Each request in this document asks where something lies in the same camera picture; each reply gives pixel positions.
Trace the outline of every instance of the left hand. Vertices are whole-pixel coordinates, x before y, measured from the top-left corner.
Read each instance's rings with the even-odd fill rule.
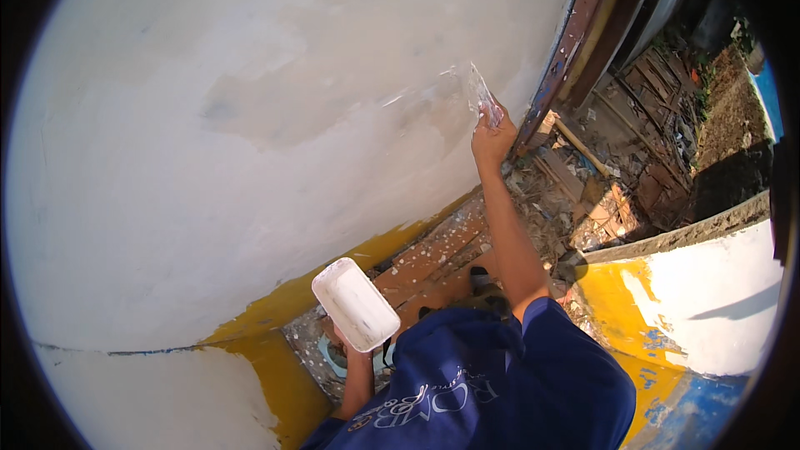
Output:
[[[345,335],[342,333],[342,330],[339,329],[339,326],[334,324],[334,333],[336,337],[342,340],[342,343],[345,346],[345,355],[350,358],[351,355],[370,355],[372,356],[372,352],[360,352],[352,344],[347,340]]]

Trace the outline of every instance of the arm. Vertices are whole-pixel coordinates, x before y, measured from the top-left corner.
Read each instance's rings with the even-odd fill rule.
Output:
[[[372,353],[358,352],[347,342],[339,327],[334,326],[339,339],[345,343],[347,377],[342,406],[331,417],[350,420],[375,395],[375,375],[372,372]]]
[[[482,105],[483,116],[472,135],[472,152],[483,185],[486,219],[503,291],[514,316],[522,323],[527,306],[539,297],[550,296],[550,290],[542,261],[517,216],[500,174],[500,165],[517,137],[517,128],[505,107],[496,101],[495,104],[503,112],[500,125],[489,127],[488,112]]]

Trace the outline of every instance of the dirt ground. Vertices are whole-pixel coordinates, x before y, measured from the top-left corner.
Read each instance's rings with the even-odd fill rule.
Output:
[[[728,47],[713,61],[708,120],[697,140],[694,221],[734,207],[769,185],[765,115],[744,59]]]

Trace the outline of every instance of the right hand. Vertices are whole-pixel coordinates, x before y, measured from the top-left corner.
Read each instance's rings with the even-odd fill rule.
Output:
[[[472,154],[475,156],[475,165],[480,176],[500,174],[500,164],[517,138],[517,128],[509,118],[508,110],[495,100],[494,94],[490,105],[492,104],[497,105],[503,112],[500,124],[497,127],[489,127],[489,108],[482,102],[477,108],[481,117],[472,134]]]

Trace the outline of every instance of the rusty frame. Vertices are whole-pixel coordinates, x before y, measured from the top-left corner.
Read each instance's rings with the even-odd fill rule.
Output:
[[[563,29],[561,39],[555,48],[542,83],[531,102],[530,110],[519,129],[517,140],[510,151],[510,161],[514,163],[528,152],[527,144],[544,120],[555,95],[570,75],[572,62],[581,53],[585,40],[595,25],[597,12],[603,0],[574,0],[570,18]]]
[[[591,90],[600,81],[600,77],[608,69],[611,61],[617,55],[617,51],[622,46],[644,1],[617,0],[602,31],[603,33],[592,51],[592,55],[589,56],[581,75],[570,90],[570,95],[564,104],[566,107],[580,107],[591,93]]]

